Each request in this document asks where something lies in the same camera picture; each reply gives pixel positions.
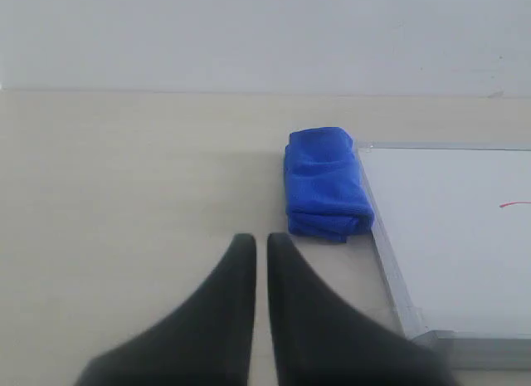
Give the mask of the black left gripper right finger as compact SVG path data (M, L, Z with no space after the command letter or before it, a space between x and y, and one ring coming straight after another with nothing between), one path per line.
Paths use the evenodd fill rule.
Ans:
M270 328L280 385L455 385L430 350L334 292L285 233L267 239Z

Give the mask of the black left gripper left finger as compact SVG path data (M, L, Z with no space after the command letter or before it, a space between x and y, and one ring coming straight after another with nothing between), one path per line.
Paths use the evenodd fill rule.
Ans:
M256 240L236 234L172 313L92 359L79 385L246 385L256 308Z

